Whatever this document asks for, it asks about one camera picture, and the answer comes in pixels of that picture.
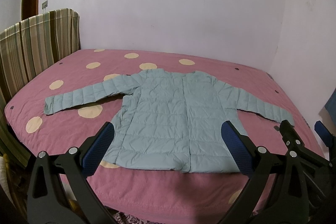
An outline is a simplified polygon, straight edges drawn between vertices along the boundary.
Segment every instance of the pink bed sheet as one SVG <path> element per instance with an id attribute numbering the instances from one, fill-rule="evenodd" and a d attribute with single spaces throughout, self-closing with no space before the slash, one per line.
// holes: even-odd
<path id="1" fill-rule="evenodd" d="M 137 58 L 125 58 L 135 52 Z M 194 65 L 183 65 L 189 59 Z M 99 62 L 89 69 L 89 63 Z M 22 88 L 8 103 L 5 115 L 18 139 L 35 155 L 46 150 L 50 155 L 64 153 L 72 146 L 80 146 L 95 135 L 105 121 L 121 107 L 122 100 L 100 103 L 102 111 L 95 118 L 79 116 L 78 109 L 70 109 L 51 116 L 43 114 L 44 99 L 87 85 L 102 82 L 106 75 L 131 75 L 141 71 L 139 65 L 153 63 L 167 71 L 188 73 L 195 70 L 214 75 L 219 80 L 241 87 L 261 100 L 288 110 L 294 117 L 295 129 L 312 151 L 323 155 L 310 128 L 279 85 L 264 71 L 234 63 L 181 54 L 126 51 L 80 50 L 52 65 Z M 63 85 L 50 89 L 54 81 Z M 33 117 L 42 123 L 34 133 L 27 133 L 26 125 Z M 277 131 L 278 123 L 253 113 L 239 111 L 251 140 L 273 153 L 286 153 L 287 149 Z M 102 203 L 111 208 L 160 223 L 216 223 L 229 209 L 244 187 L 247 177 L 236 174 L 197 174 L 176 171 L 131 170 L 99 166 L 88 178 L 92 189 Z"/>

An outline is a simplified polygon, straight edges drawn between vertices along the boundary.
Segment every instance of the bed sheet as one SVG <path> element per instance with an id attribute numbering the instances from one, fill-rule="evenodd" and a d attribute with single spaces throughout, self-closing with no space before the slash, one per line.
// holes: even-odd
<path id="1" fill-rule="evenodd" d="M 44 99 L 118 74 L 131 75 L 149 68 L 181 73 L 204 71 L 278 105 L 293 115 L 295 130 L 305 146 L 323 155 L 304 118 L 270 75 L 244 65 L 172 53 L 79 50 L 22 88 L 5 108 L 7 121 L 34 155 L 41 150 L 50 155 L 64 153 L 72 146 L 80 146 L 87 137 L 95 135 L 104 122 L 111 121 L 121 107 L 122 97 L 110 97 L 51 116 L 43 114 Z M 254 113 L 238 113 L 256 146 L 263 145 L 272 153 L 286 153 L 278 123 Z M 141 219 L 167 224 L 216 223 L 239 195 L 247 177 L 239 173 L 131 170 L 102 162 L 88 182 L 104 205 Z M 259 206 L 271 182 L 270 179 Z"/>

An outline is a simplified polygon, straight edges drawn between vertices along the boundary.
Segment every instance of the headboard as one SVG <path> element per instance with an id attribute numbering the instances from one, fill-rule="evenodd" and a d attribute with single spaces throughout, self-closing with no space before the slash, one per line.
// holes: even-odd
<path id="1" fill-rule="evenodd" d="M 35 76 L 78 49 L 79 16 L 67 8 L 30 17 L 0 33 L 0 152 L 23 167 L 31 154 L 8 131 L 4 108 Z"/>

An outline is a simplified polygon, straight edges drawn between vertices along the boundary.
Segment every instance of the wall socket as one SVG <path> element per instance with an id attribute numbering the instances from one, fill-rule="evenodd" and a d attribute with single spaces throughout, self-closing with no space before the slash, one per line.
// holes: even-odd
<path id="1" fill-rule="evenodd" d="M 48 1 L 46 0 L 45 2 L 42 3 L 42 9 L 48 7 Z"/>

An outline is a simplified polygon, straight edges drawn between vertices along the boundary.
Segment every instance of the jacket's left sleeve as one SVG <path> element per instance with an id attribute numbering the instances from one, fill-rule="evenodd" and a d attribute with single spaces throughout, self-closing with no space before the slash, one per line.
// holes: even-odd
<path id="1" fill-rule="evenodd" d="M 214 86 L 221 99 L 226 100 L 229 107 L 258 113 L 276 122 L 288 120 L 294 126 L 294 119 L 287 110 L 264 102 L 242 88 L 236 88 L 219 80 L 215 81 Z"/>
<path id="2" fill-rule="evenodd" d="M 50 96 L 45 99 L 44 114 L 50 115 L 78 105 L 96 102 L 119 93 L 131 95 L 144 82 L 141 73 L 119 75 L 102 83 L 88 85 L 84 88 Z"/>

